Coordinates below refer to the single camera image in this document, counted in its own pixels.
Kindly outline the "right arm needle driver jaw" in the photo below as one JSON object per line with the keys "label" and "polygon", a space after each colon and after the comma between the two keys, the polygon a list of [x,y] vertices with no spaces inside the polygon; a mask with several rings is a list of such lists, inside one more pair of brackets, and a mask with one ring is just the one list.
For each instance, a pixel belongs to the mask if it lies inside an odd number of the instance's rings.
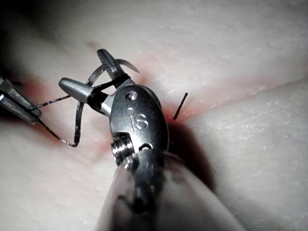
{"label": "right arm needle driver jaw", "polygon": [[135,71],[135,66],[133,64],[123,59],[115,59],[106,49],[97,50],[97,55],[102,63],[104,71],[108,73],[111,81],[100,84],[96,88],[108,88],[110,86],[119,88],[126,85],[135,85],[135,82],[121,67],[121,65],[124,65]]}
{"label": "right arm needle driver jaw", "polygon": [[70,78],[62,78],[59,87],[69,96],[88,104],[93,110],[101,114],[110,114],[114,97],[103,92],[107,84],[91,87],[85,83]]}

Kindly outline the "right arm needle driver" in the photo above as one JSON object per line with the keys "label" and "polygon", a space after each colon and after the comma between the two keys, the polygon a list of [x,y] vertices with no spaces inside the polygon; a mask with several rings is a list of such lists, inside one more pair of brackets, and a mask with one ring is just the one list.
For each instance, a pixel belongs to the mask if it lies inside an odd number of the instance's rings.
{"label": "right arm needle driver", "polygon": [[109,123],[117,166],[143,149],[168,150],[167,121],[159,100],[147,87],[127,85],[117,89]]}

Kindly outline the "left arm needle driver jaw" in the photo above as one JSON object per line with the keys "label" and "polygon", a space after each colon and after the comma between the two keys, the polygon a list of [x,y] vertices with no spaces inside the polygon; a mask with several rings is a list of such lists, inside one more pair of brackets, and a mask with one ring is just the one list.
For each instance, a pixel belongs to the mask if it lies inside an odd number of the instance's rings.
{"label": "left arm needle driver jaw", "polygon": [[7,78],[0,77],[0,106],[19,118],[40,118],[42,112]]}
{"label": "left arm needle driver jaw", "polygon": [[35,124],[40,119],[40,110],[32,109],[32,102],[22,95],[1,93],[0,106],[30,124]]}

